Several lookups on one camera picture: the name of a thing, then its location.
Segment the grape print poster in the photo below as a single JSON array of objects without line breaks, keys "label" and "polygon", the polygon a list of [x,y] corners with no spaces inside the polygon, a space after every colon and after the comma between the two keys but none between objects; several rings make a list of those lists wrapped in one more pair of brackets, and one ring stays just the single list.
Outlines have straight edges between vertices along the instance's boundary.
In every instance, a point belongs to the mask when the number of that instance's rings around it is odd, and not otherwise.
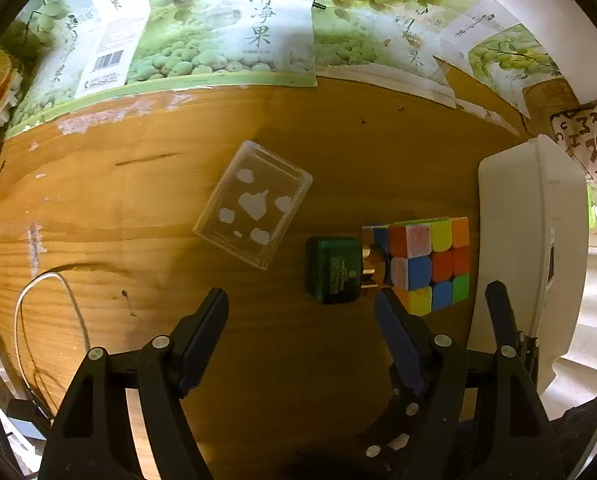
[{"label": "grape print poster", "polygon": [[2,43],[26,66],[8,136],[116,96],[322,76],[457,107],[445,65],[525,112],[561,75],[497,0],[29,0]]}]

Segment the patterned paper box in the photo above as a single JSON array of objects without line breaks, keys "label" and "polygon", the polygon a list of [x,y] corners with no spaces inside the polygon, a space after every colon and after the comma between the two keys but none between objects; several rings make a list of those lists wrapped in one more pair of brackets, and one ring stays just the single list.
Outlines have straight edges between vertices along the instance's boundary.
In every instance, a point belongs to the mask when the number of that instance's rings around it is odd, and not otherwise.
[{"label": "patterned paper box", "polygon": [[551,118],[556,144],[579,164],[586,182],[597,188],[597,103]]}]

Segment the white storage bin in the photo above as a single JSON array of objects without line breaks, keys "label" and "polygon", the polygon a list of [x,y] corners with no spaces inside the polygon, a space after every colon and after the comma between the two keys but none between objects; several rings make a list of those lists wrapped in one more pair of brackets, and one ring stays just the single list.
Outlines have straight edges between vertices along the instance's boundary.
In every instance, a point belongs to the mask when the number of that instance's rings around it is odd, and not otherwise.
[{"label": "white storage bin", "polygon": [[571,344],[588,254],[587,186],[581,167],[549,136],[489,156],[477,170],[480,253],[469,333],[472,350],[492,352],[485,299],[493,281],[507,287],[518,330],[536,340],[537,388]]}]

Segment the colourful puzzle cube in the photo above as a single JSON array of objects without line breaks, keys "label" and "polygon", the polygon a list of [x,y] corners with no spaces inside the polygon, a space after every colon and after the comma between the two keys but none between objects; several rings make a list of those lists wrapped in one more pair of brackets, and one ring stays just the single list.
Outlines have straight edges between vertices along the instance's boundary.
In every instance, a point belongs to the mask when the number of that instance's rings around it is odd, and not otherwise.
[{"label": "colourful puzzle cube", "polygon": [[407,312],[425,316],[470,295],[470,225],[466,217],[364,226],[361,289],[391,288]]}]

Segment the clear plastic case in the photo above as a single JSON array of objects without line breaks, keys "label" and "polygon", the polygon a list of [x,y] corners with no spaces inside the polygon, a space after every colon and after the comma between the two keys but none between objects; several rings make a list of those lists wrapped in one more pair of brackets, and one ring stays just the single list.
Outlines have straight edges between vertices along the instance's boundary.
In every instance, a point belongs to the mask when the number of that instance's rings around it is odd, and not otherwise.
[{"label": "clear plastic case", "polygon": [[265,270],[312,183],[309,172],[245,141],[210,194],[194,232]]}]

